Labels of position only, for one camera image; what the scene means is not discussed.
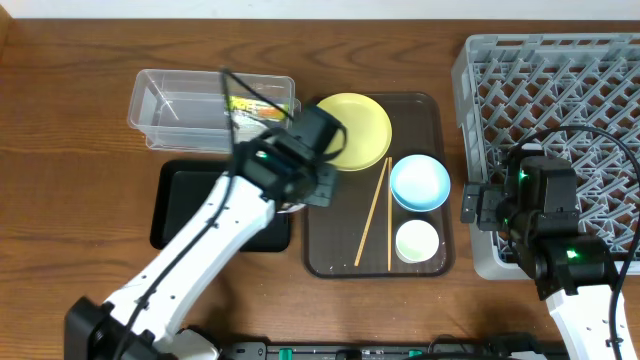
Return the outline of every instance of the chopsticks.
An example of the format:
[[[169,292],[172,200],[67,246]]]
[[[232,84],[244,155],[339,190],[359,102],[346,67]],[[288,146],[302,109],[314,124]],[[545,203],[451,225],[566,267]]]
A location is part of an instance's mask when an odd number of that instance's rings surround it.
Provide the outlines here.
[[[360,265],[360,258],[362,257],[362,250],[364,244],[367,241],[367,235],[369,234],[369,226],[371,225],[371,219],[373,219],[373,212],[375,211],[376,204],[378,203],[378,195],[380,194],[380,188],[382,187],[382,180],[384,179],[385,170],[388,175],[387,186],[387,270],[391,271],[391,205],[393,202],[391,195],[391,167],[392,160],[390,157],[384,160],[382,165],[382,171],[380,172],[380,178],[378,179],[378,185],[376,186],[376,192],[373,194],[373,200],[371,201],[371,207],[369,208],[369,215],[367,216],[367,222],[364,225],[364,231],[362,232],[362,238],[360,239],[360,247],[358,248],[358,255],[356,255],[355,266]]]
[[[364,231],[362,232],[362,238],[360,239],[360,247],[358,248],[358,255],[356,255],[355,266],[360,265],[360,257],[362,256],[362,250],[364,249],[364,243],[367,241],[367,234],[369,233],[369,225],[371,225],[371,219],[373,218],[373,211],[376,209],[378,203],[378,194],[380,194],[380,186],[382,185],[382,179],[384,179],[384,171],[387,168],[389,158],[384,159],[384,165],[382,166],[382,172],[380,173],[380,179],[378,179],[378,185],[376,186],[376,192],[373,195],[371,201],[371,208],[369,209],[369,216],[367,216],[367,222],[364,225]]]
[[[387,271],[391,271],[391,204],[393,199],[391,198],[391,168],[393,167],[393,161],[389,157],[389,166],[387,166]]]

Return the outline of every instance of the gray dish rack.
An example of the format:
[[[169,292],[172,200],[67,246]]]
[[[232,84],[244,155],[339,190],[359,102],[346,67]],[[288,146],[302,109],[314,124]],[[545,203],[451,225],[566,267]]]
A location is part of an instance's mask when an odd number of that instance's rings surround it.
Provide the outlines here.
[[[640,34],[474,35],[452,77],[469,181],[502,183],[504,151],[561,125],[606,129],[640,158]],[[578,174],[580,230],[602,237],[614,255],[627,254],[640,191],[622,151],[586,132],[555,133],[539,144]],[[498,233],[470,230],[480,276],[527,278]],[[640,274],[639,255],[630,274]]]

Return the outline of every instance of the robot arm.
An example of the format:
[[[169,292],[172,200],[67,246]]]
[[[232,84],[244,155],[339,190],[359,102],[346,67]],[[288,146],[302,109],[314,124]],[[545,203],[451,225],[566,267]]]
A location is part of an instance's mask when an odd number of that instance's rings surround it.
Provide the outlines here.
[[[109,296],[106,302],[115,306],[111,312],[115,320],[127,323],[137,300],[149,285],[207,226],[222,201],[228,182],[229,178],[222,176],[202,207],[169,245],[142,272]],[[171,350],[182,319],[207,285],[240,247],[273,218],[275,202],[261,198],[262,189],[240,176],[235,177],[232,186],[218,225],[210,227],[160,283],[134,324],[132,331],[135,334],[145,330],[154,334],[154,347],[161,352]]]
[[[504,185],[465,185],[461,221],[508,234],[520,268],[535,281],[571,359],[613,359],[609,305],[618,272],[604,241],[578,232],[576,174],[571,164],[521,150],[507,163]],[[636,359],[617,302],[623,359]]]
[[[325,163],[325,151],[338,130],[345,132],[346,141],[346,130],[335,118],[310,106],[290,130],[267,130],[238,144],[233,179],[228,174],[218,179],[198,212],[142,272],[101,306],[81,298],[71,308],[65,319],[65,359],[111,359],[117,345],[125,344],[122,359],[178,355],[215,360],[218,353],[210,343],[198,342],[192,333],[176,336],[182,320],[205,287],[246,241],[269,224],[277,209],[290,203],[329,205],[336,170]],[[212,224],[225,196],[227,201]],[[167,269],[170,272],[162,275]],[[162,281],[151,293],[158,278]],[[147,293],[148,301],[139,305]],[[128,331],[124,324],[136,311]]]

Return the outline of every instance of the light blue bowl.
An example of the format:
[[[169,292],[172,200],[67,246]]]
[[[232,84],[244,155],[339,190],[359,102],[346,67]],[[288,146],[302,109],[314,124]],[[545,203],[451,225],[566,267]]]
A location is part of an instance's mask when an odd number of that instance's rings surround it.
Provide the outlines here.
[[[437,209],[451,192],[451,179],[442,164],[426,155],[411,155],[391,171],[391,193],[409,211]]]

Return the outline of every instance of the wooden table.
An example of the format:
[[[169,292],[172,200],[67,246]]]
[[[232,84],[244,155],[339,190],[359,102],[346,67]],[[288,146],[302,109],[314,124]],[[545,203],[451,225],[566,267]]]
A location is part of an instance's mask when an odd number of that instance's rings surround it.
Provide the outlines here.
[[[102,302],[156,254],[149,229],[160,167],[127,126],[145,68],[281,74],[296,94],[422,91],[440,106],[451,209],[466,164],[450,70],[477,33],[627,32],[640,22],[63,21],[9,27],[0,63],[0,358],[53,359],[63,317],[82,295]],[[186,322],[222,340],[426,342],[559,332],[527,281],[473,269],[469,232],[454,222],[457,259],[437,279],[327,281],[302,265],[302,218],[279,254],[239,254]],[[640,349],[640,278],[624,294]]]

